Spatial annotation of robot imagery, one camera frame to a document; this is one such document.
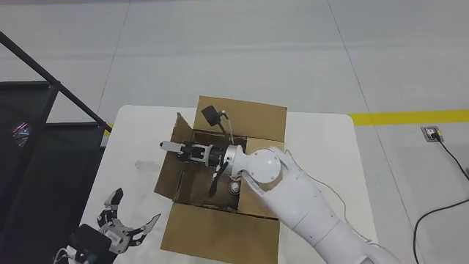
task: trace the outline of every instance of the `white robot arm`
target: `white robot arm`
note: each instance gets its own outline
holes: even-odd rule
[[[224,163],[228,164],[226,172],[232,179],[244,177],[278,219],[312,245],[325,262],[399,263],[390,252],[365,242],[343,222],[332,211],[317,183],[278,148],[245,155],[241,146],[230,145]]]

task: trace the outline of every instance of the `open cardboard box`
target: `open cardboard box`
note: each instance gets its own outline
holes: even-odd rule
[[[234,143],[246,154],[271,146],[283,149],[287,108],[205,96],[199,99],[193,129],[177,115],[171,141],[222,145],[220,128],[210,126],[202,115],[210,105],[226,111]],[[225,119],[222,124],[229,128]],[[230,194],[228,175],[209,198],[213,172],[204,164],[179,161],[176,153],[166,154],[155,192],[174,204],[161,248],[228,263],[277,263],[278,219],[245,182],[239,196]]]

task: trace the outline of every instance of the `floor outlet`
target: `floor outlet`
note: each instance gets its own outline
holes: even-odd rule
[[[432,134],[437,133],[440,136],[440,140],[444,142],[443,136],[441,136],[440,129],[436,125],[430,125],[426,127],[421,127],[422,133],[424,133],[425,140],[427,142],[438,142],[437,139],[432,138]]]

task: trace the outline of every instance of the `white wire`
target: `white wire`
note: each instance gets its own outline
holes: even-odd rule
[[[292,153],[290,152],[290,150],[286,149],[285,152],[288,153],[288,154],[290,155],[290,157],[292,158],[293,162],[295,162],[295,164],[296,164],[301,170],[303,170],[303,169],[300,167],[300,165],[298,165],[298,163],[296,163],[296,161],[295,161],[295,159],[293,158],[293,155],[292,155]],[[320,183],[321,185],[323,185],[323,186],[329,188],[329,189],[341,200],[342,204],[344,205],[344,221],[345,221],[345,223],[346,223],[357,235],[359,235],[362,239],[364,239],[365,242],[371,243],[372,240],[370,240],[370,239],[367,238],[366,236],[364,236],[364,235],[362,235],[361,233],[359,233],[359,232],[352,226],[352,224],[349,222],[349,219],[347,218],[347,204],[345,204],[345,201],[342,199],[342,197],[340,197],[340,195],[336,192],[336,190],[334,190],[334,189],[333,189],[331,186],[329,186],[327,183],[324,183],[324,182],[322,182],[322,181],[320,181],[320,180],[317,180],[316,178],[312,177],[311,175],[309,175],[309,174],[308,174],[307,172],[305,172],[304,170],[303,170],[303,172],[306,173],[306,175],[308,175],[309,178],[311,178],[311,179],[314,180],[315,182]]]
[[[378,243],[369,243],[371,246],[377,246],[377,247],[380,247],[381,249],[387,251],[387,253],[389,253],[394,259],[396,259],[396,261],[398,263],[401,263],[401,260],[399,260],[398,257],[396,257],[391,251],[389,251],[388,249],[386,249],[384,246],[381,246],[380,244]]]
[[[63,254],[60,258],[58,258],[60,252],[65,252],[65,254]],[[68,257],[68,252],[65,248],[61,248],[57,251],[55,258],[53,259],[53,264],[57,264],[63,257]]]
[[[232,135],[232,143],[234,144],[234,143],[235,143],[235,139],[233,139],[232,122],[230,122],[229,119],[226,119],[226,120],[228,120],[229,133]]]

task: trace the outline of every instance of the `cable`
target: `cable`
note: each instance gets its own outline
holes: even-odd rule
[[[454,157],[453,154],[451,154],[451,152],[449,152],[449,150],[446,148],[446,146],[441,142],[440,137],[438,137],[437,140],[440,143],[440,145],[443,146],[443,149],[445,149],[446,152],[448,152],[448,154],[456,161],[457,166],[459,167],[459,169],[461,169],[461,172],[463,173],[463,175],[466,177],[467,180],[469,180],[468,174],[464,171],[464,169],[462,169],[462,166],[461,166],[461,164],[459,164],[459,161],[456,159],[456,157]]]
[[[432,214],[432,213],[435,213],[435,212],[438,212],[438,211],[441,211],[441,210],[446,210],[446,209],[449,209],[449,208],[453,208],[453,207],[456,207],[456,206],[459,206],[461,204],[464,204],[466,202],[469,202],[469,199],[466,199],[464,201],[461,201],[459,203],[456,203],[456,204],[453,204],[453,205],[449,205],[449,206],[446,206],[446,207],[442,207],[442,208],[438,208],[438,209],[434,209],[430,212],[427,212],[425,213],[421,218],[418,219],[417,223],[416,223],[416,228],[414,228],[413,230],[413,256],[414,258],[416,259],[416,262],[417,264],[419,264],[420,262],[418,261],[418,258],[417,258],[417,251],[416,251],[416,241],[417,241],[417,228],[418,228],[418,224],[420,224],[420,221],[422,221],[422,219],[424,219],[425,217],[427,217],[428,215]]]
[[[295,162],[295,164],[298,166],[298,168],[300,168],[301,170],[303,170],[303,169],[298,165],[298,163],[295,161],[295,159],[293,158],[293,155],[292,155],[292,153],[290,152],[290,150],[286,149],[285,152],[290,155],[290,157],[292,158],[293,162]],[[340,197],[339,193],[337,193],[336,190],[334,190],[334,189],[333,189],[331,186],[329,186],[327,183],[324,183],[324,182],[322,182],[322,181],[320,181],[320,180],[318,180],[318,179],[312,177],[311,175],[309,175],[309,174],[308,174],[307,172],[305,172],[304,170],[303,170],[303,172],[306,173],[306,175],[308,175],[308,177],[311,178],[312,180],[314,180],[315,182],[320,183],[321,185],[323,185],[323,186],[329,188],[329,189],[341,200],[342,204],[344,205],[344,221],[345,221],[345,223],[346,223],[358,236],[360,236],[362,239],[364,239],[365,242],[371,243],[371,242],[372,242],[371,239],[369,239],[369,238],[367,238],[366,236],[364,236],[364,235],[362,235],[361,233],[359,233],[359,231],[357,231],[357,230],[352,226],[352,224],[349,222],[349,219],[347,218],[347,204],[345,204],[345,201],[342,199],[342,197]]]
[[[63,254],[63,255],[59,258],[60,252],[65,252],[65,254]],[[67,250],[66,250],[65,248],[60,248],[60,249],[57,251],[57,254],[56,254],[55,258],[53,259],[53,264],[57,264],[63,257],[68,258],[68,252],[67,252]]]
[[[459,161],[456,159],[456,157],[453,156],[453,154],[451,154],[451,152],[449,152],[449,150],[448,150],[448,149],[445,147],[445,145],[441,142],[440,134],[439,134],[439,133],[433,133],[433,134],[431,135],[431,137],[432,137],[433,139],[437,139],[437,141],[441,144],[441,146],[443,146],[443,149],[445,149],[446,152],[456,161],[457,166],[459,167],[459,169],[461,170],[461,172],[463,173],[463,175],[466,177],[466,179],[469,180],[468,174],[464,171],[464,169],[462,169],[461,164],[459,163]],[[435,212],[438,212],[438,211],[441,211],[441,210],[446,210],[446,209],[449,209],[449,208],[453,208],[453,207],[462,205],[462,204],[464,204],[464,203],[466,203],[466,202],[469,202],[469,199],[465,199],[464,201],[455,203],[455,204],[453,204],[453,205],[449,205],[449,206],[446,206],[446,207],[441,207],[441,208],[438,208],[438,209],[431,210],[430,212],[427,212],[427,213],[425,213],[424,215],[422,215],[422,216],[417,220],[416,226],[415,226],[414,229],[413,229],[413,256],[414,256],[414,258],[416,259],[417,264],[420,264],[420,262],[418,261],[418,258],[417,258],[417,251],[416,251],[417,229],[418,229],[418,225],[420,224],[420,222],[422,221],[422,219],[424,219],[425,217],[427,217],[428,215],[430,215],[430,214],[432,214],[432,213],[435,213]]]
[[[235,139],[233,139],[233,129],[232,129],[232,122],[229,121],[228,115],[226,115],[226,112],[224,110],[221,111],[221,115],[224,115],[226,120],[228,120],[228,125],[229,125],[229,133],[232,136],[232,144],[235,143]]]
[[[368,244],[371,245],[371,246],[380,247],[381,249],[387,251],[387,253],[389,253],[394,259],[396,259],[396,261],[397,261],[398,263],[401,263],[401,260],[399,260],[398,257],[396,257],[391,251],[389,251],[388,249],[386,249],[384,246],[381,246],[381,245],[378,244],[378,243],[368,243]]]
[[[232,122],[230,122],[228,118],[227,118],[226,120],[228,120],[228,125],[229,125],[229,133],[232,135],[232,143],[234,144],[234,143],[235,143],[235,139],[233,139],[233,129],[232,129]]]

